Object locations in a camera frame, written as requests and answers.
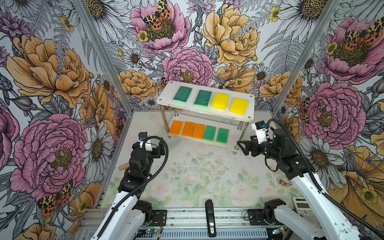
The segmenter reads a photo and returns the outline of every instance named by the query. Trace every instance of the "shelf top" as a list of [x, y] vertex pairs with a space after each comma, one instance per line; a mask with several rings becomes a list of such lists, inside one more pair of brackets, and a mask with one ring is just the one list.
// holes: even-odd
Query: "shelf top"
[[[174, 96], [181, 86], [192, 88], [192, 91], [187, 99], [186, 103], [176, 103], [173, 101]], [[195, 107], [194, 103], [197, 97], [197, 94], [200, 90], [212, 92], [210, 97], [208, 108], [199, 108]], [[215, 98], [216, 93], [229, 95], [229, 101], [225, 110], [217, 109], [212, 107], [212, 102]], [[247, 109], [245, 110], [244, 116], [230, 112], [231, 105], [235, 98], [240, 98], [246, 101], [249, 101]], [[223, 90], [218, 88], [210, 88], [206, 86], [200, 86], [190, 83], [182, 83], [176, 81], [170, 81], [167, 83], [167, 86], [163, 89], [160, 96], [157, 99], [159, 105], [165, 105], [174, 108], [185, 109], [188, 111], [204, 113], [214, 116], [220, 116], [223, 118], [235, 119], [243, 122], [252, 122], [253, 121], [253, 112], [255, 107], [255, 96], [253, 94], [239, 93], [230, 90]]]

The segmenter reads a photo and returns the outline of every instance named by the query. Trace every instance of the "wall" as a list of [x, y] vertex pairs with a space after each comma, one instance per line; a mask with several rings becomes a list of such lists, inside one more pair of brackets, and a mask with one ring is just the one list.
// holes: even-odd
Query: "wall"
[[[166, 2], [170, 17], [159, 22], [156, 0], [86, 2], [134, 109], [157, 109], [170, 80], [253, 93], [255, 109], [271, 108], [326, 0]], [[343, 18], [337, 12], [333, 25]]]
[[126, 113], [69, 1], [0, 6], [1, 239], [74, 239]]
[[[381, 1], [340, 4], [336, 12], [345, 17], [330, 23], [303, 66], [302, 97], [293, 105], [287, 99], [276, 113], [329, 194], [379, 231], [384, 231], [383, 11]], [[377, 34], [369, 35], [372, 25]]]

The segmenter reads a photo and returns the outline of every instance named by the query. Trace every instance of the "green sponge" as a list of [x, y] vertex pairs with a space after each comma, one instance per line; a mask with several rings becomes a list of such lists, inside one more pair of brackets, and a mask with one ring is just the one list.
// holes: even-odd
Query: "green sponge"
[[219, 128], [217, 133], [216, 142], [227, 144], [229, 129]]
[[216, 127], [206, 125], [203, 139], [213, 142], [215, 140]]
[[200, 90], [195, 100], [195, 107], [197, 108], [208, 108], [209, 99], [211, 98], [212, 92]]
[[192, 91], [192, 88], [187, 88], [181, 86], [179, 90], [177, 91], [175, 97], [173, 98], [173, 101], [176, 103], [186, 103], [187, 99]]

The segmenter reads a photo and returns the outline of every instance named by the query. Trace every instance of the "calculator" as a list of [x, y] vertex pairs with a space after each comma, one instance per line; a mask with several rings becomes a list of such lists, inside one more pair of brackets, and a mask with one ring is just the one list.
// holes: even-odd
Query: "calculator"
[[319, 220], [317, 220], [315, 214], [310, 208], [307, 200], [303, 197], [292, 197], [293, 204], [295, 205], [296, 212], [302, 216], [305, 220], [310, 222], [316, 227], [321, 228]]

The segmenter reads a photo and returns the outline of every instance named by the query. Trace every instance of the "yellow sponge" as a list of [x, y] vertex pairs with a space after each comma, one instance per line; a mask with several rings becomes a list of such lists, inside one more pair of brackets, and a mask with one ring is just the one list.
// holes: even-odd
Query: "yellow sponge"
[[235, 98], [235, 100], [232, 103], [230, 111], [232, 113], [236, 113], [236, 114], [244, 116], [245, 111], [246, 111], [246, 109], [248, 107], [248, 103], [249, 102], [246, 101], [246, 100], [243, 100], [243, 99], [240, 99], [240, 98]]
[[215, 99], [212, 102], [212, 107], [225, 110], [227, 108], [229, 95], [216, 93]]

